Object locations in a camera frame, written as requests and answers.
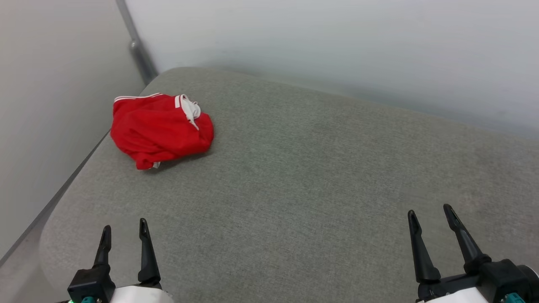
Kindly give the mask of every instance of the teal connector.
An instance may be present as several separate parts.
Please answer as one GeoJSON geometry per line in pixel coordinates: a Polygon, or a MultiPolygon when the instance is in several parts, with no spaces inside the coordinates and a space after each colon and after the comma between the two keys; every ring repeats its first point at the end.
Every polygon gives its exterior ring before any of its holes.
{"type": "Polygon", "coordinates": [[[81,303],[95,303],[95,299],[93,297],[85,297],[81,303]]]}
{"type": "Polygon", "coordinates": [[[510,293],[506,296],[505,303],[526,303],[516,292],[510,293]]]}

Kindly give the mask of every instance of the red cloth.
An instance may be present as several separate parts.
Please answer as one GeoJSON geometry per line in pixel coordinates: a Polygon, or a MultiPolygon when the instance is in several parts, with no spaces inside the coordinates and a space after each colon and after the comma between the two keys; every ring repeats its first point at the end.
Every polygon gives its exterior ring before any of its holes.
{"type": "Polygon", "coordinates": [[[200,113],[194,120],[197,130],[179,105],[178,97],[153,94],[115,99],[110,136],[121,151],[135,160],[137,169],[149,169],[154,163],[210,148],[210,116],[200,113]]]}

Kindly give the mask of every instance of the white striped trim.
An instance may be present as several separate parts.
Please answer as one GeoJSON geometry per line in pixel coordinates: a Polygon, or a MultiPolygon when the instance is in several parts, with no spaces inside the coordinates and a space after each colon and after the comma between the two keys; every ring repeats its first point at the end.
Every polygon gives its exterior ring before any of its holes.
{"type": "Polygon", "coordinates": [[[114,98],[114,102],[120,101],[120,100],[135,100],[135,99],[150,98],[150,97],[156,97],[156,96],[160,96],[160,95],[162,95],[162,93],[155,93],[155,94],[152,94],[152,95],[149,95],[149,96],[142,96],[142,97],[136,97],[136,96],[119,96],[119,97],[114,98]]]}

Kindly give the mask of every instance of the white wall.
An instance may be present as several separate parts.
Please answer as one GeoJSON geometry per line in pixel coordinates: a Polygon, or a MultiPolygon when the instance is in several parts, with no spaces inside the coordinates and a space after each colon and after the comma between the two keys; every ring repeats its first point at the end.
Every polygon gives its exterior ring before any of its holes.
{"type": "Polygon", "coordinates": [[[539,137],[535,0],[128,0],[162,72],[217,66],[539,137]]]}
{"type": "Polygon", "coordinates": [[[129,41],[112,0],[0,3],[0,257],[143,89],[129,41]]]}

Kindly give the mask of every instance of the gray metal post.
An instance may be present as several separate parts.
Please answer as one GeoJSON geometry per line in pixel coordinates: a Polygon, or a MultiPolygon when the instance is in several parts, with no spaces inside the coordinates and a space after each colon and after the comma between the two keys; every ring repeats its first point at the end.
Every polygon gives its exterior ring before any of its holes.
{"type": "Polygon", "coordinates": [[[144,48],[144,45],[142,45],[139,33],[136,31],[135,24],[133,23],[129,9],[127,8],[126,0],[116,0],[116,5],[118,6],[118,9],[120,9],[123,22],[126,24],[127,31],[131,36],[129,51],[135,60],[135,64],[142,76],[142,80],[148,85],[155,79],[155,77],[157,77],[157,71],[155,70],[154,64],[151,62],[150,56],[144,48]]]}

